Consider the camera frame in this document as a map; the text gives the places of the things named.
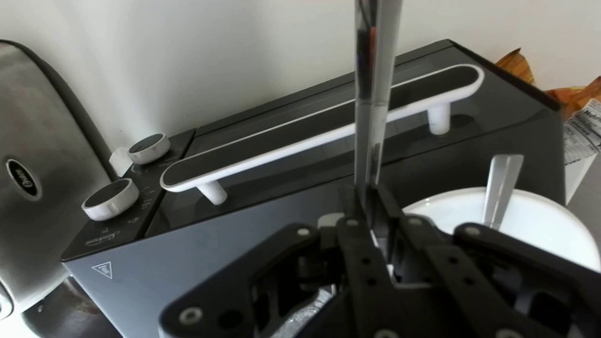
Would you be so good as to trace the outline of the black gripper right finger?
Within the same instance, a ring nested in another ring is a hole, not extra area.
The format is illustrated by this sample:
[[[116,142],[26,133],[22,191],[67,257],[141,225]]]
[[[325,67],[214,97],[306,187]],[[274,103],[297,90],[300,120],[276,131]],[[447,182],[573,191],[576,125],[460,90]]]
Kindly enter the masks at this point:
[[[417,338],[601,338],[601,272],[522,242],[484,221],[451,234],[372,193],[370,227]]]

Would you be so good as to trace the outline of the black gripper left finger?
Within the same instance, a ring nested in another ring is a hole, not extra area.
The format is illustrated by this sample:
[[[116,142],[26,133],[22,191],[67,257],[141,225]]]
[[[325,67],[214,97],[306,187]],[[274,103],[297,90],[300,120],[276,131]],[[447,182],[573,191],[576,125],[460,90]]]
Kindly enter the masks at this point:
[[[374,338],[374,246],[357,217],[291,223],[169,302],[163,338]]]

